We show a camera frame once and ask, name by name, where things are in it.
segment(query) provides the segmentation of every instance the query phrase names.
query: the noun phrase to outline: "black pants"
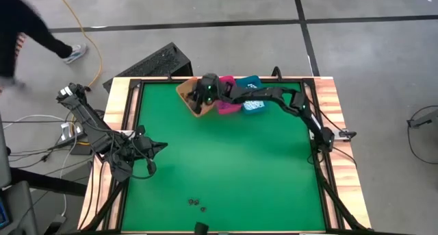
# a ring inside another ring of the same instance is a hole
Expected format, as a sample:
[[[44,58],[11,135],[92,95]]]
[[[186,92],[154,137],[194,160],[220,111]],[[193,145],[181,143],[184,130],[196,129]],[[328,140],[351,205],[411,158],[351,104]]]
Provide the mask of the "black pants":
[[[55,39],[41,18],[21,0],[0,0],[0,77],[14,77],[15,46],[21,32],[60,58],[72,53],[72,48]]]

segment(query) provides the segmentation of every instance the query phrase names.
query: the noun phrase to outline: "table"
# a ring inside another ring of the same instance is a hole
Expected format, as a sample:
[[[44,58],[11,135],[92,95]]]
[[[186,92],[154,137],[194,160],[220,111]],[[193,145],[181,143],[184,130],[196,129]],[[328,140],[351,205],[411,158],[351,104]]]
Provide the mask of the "table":
[[[299,118],[274,103],[264,114],[210,112],[195,118],[175,92],[188,78],[114,78],[105,122],[117,130],[144,125],[147,136],[169,146],[156,156],[158,171],[153,178],[130,180],[101,229],[193,232],[195,221],[200,221],[211,231],[292,233],[344,225],[337,221],[328,195],[318,188],[314,166],[307,162],[309,132]],[[319,109],[312,109],[325,126],[331,127],[319,110],[337,126],[346,127],[332,77],[261,79],[266,86],[305,90],[317,101]],[[335,147],[352,156],[350,143],[336,141]],[[333,177],[330,180],[349,211],[370,227],[354,164],[334,150],[321,165],[324,174]],[[114,187],[107,164],[95,160],[93,171],[93,194],[89,183],[79,224],[90,200],[85,224]],[[147,174],[144,161],[136,162],[134,174]],[[189,200],[199,204],[190,205]]]

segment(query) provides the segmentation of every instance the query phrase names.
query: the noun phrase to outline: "pink object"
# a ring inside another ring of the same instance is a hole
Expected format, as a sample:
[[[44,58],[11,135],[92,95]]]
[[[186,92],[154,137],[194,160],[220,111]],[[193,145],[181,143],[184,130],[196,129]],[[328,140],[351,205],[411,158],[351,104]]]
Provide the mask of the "pink object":
[[[221,78],[219,78],[219,80],[222,83],[228,82],[228,83],[233,84],[234,86],[236,85],[234,77],[232,75],[221,77]],[[218,108],[219,114],[230,114],[233,112],[240,111],[240,108],[242,108],[242,104],[230,104],[230,103],[226,103],[223,101],[217,101],[216,107]]]

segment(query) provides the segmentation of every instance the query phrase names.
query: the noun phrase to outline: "person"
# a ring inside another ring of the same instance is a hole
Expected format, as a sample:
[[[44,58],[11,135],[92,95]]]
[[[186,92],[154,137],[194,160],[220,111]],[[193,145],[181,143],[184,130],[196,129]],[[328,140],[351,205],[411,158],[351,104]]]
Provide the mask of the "person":
[[[22,0],[0,0],[0,89],[24,87],[24,83],[15,78],[15,48],[21,33],[56,53],[66,64],[87,51],[86,44],[69,46],[56,39],[42,19]]]

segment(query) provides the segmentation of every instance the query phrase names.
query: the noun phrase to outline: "sneaker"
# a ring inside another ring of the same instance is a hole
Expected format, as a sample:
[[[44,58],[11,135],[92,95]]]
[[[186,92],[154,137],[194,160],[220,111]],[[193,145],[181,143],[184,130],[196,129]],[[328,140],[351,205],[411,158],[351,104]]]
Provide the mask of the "sneaker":
[[[73,52],[67,58],[62,59],[66,64],[70,64],[71,62],[77,60],[82,57],[87,52],[87,45],[85,43],[80,45],[71,46]]]
[[[25,83],[17,80],[15,77],[0,77],[0,90],[3,90],[4,88],[23,89],[25,86]]]

